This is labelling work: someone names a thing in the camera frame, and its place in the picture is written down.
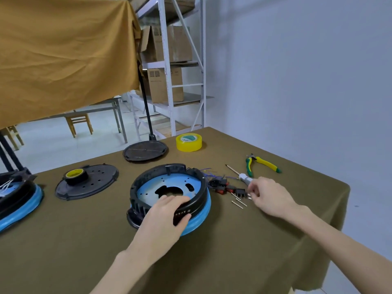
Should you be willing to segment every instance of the hand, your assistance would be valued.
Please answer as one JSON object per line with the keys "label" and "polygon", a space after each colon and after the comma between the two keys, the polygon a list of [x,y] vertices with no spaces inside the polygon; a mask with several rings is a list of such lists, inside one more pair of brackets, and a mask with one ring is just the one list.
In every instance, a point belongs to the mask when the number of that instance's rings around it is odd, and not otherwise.
{"label": "hand", "polygon": [[252,180],[248,193],[254,204],[271,216],[284,218],[291,209],[298,206],[286,188],[273,179],[260,177]]}
{"label": "hand", "polygon": [[191,214],[184,216],[177,226],[173,225],[176,209],[189,201],[188,196],[163,195],[147,212],[127,251],[138,255],[150,267],[163,257],[179,240]]}

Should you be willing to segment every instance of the pliers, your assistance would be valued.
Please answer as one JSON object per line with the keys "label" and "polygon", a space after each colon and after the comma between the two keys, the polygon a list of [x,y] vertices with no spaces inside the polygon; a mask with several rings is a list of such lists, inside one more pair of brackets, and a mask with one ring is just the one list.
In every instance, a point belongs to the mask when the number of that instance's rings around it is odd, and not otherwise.
{"label": "pliers", "polygon": [[279,168],[277,168],[274,164],[272,164],[268,161],[265,161],[260,157],[255,157],[254,154],[250,154],[246,158],[246,163],[247,163],[246,169],[248,171],[248,176],[251,178],[253,177],[253,173],[251,170],[252,161],[256,161],[257,163],[264,164],[265,166],[268,166],[269,168],[271,168],[273,171],[276,171],[277,173],[282,173],[281,170]]}

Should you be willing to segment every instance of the brown cloth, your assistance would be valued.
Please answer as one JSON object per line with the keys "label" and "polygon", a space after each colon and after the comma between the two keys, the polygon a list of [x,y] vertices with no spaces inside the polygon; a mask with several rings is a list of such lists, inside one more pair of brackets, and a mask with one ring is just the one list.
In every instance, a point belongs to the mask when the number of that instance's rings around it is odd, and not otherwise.
{"label": "brown cloth", "polygon": [[0,0],[0,128],[139,87],[126,0]]}
{"label": "brown cloth", "polygon": [[[42,204],[0,234],[0,293],[86,294],[127,248],[136,230],[129,225],[130,185],[145,170],[184,163],[217,174],[246,171],[253,153],[276,164],[282,173],[255,163],[256,176],[273,178],[327,223],[340,229],[350,188],[334,178],[278,157],[212,128],[197,130],[202,149],[180,152],[175,138],[165,139],[169,153],[145,164],[126,162],[121,152],[39,173]],[[64,201],[54,196],[63,174],[83,165],[107,163],[120,171],[118,181],[88,198]],[[230,183],[244,187],[234,179]],[[240,209],[230,194],[211,193],[211,210],[195,231],[141,278],[132,294],[287,294],[290,287],[321,287],[329,263],[321,248],[283,220],[262,213],[252,201]]]}

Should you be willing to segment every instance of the orange cloth cover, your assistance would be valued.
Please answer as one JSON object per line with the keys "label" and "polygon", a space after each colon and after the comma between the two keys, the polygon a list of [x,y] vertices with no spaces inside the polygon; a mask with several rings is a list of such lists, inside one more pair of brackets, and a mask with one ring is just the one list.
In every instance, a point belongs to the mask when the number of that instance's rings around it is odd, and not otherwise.
{"label": "orange cloth cover", "polygon": [[0,0],[0,128],[139,87],[126,0]]}

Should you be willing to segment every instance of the screwdriver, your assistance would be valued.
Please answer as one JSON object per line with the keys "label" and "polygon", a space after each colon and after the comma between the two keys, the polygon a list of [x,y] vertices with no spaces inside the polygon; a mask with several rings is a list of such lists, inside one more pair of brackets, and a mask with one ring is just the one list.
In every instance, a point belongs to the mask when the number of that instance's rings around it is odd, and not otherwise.
{"label": "screwdriver", "polygon": [[241,181],[245,182],[245,184],[247,186],[249,186],[249,184],[251,183],[251,181],[253,180],[253,178],[250,178],[249,176],[247,176],[245,173],[238,173],[237,171],[235,171],[233,168],[231,168],[228,164],[225,164],[228,168],[230,168],[231,170],[233,170],[235,173],[238,174],[238,177]]}

